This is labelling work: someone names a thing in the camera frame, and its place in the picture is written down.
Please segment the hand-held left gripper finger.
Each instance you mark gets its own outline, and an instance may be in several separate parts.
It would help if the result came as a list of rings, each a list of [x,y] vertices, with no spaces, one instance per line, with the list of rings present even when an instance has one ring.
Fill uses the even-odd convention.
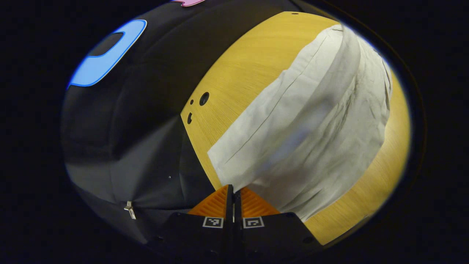
[[[166,259],[224,259],[233,227],[232,195],[226,184],[189,212],[171,214],[147,247]]]
[[[281,213],[246,187],[234,195],[234,223],[243,259],[303,259],[323,250],[295,213]]]

